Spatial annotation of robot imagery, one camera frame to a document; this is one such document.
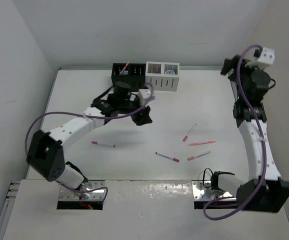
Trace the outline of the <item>red pen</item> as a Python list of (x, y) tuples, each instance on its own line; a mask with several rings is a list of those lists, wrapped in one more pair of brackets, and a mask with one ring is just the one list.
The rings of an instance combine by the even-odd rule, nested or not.
[(215, 140), (210, 140), (210, 141), (201, 141), (201, 142), (193, 142), (193, 143), (189, 143), (187, 146), (200, 146), (200, 145), (206, 145), (206, 144), (214, 144), (217, 141)]

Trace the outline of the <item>orange pen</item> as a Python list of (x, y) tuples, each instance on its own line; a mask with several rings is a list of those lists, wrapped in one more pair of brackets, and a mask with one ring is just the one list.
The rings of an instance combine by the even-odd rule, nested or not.
[(126, 71), (126, 68), (129, 66), (130, 61), (128, 61), (125, 66), (122, 68), (122, 70), (119, 72), (119, 75), (123, 75), (123, 73)]

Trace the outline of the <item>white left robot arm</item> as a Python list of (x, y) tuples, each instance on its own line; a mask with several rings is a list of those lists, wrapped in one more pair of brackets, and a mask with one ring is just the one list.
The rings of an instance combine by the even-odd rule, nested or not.
[(83, 188), (88, 179), (76, 166), (65, 161), (65, 152), (91, 131), (112, 120), (131, 117), (137, 126), (152, 123), (148, 103), (154, 100), (154, 87), (146, 83), (133, 94), (131, 86), (118, 81), (96, 97), (83, 113), (49, 131), (38, 130), (25, 143), (26, 162), (48, 182), (57, 182), (76, 194), (89, 193)]

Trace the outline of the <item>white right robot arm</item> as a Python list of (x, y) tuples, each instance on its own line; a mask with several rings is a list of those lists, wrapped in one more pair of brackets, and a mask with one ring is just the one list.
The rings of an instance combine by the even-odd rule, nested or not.
[(245, 146), (248, 181), (239, 180), (231, 172), (216, 171), (210, 188), (231, 193), (244, 211), (277, 213), (289, 197), (289, 181), (278, 171), (267, 137), (262, 100), (272, 78), (260, 63), (239, 55), (225, 59), (220, 73), (228, 76), (235, 91), (233, 117)]

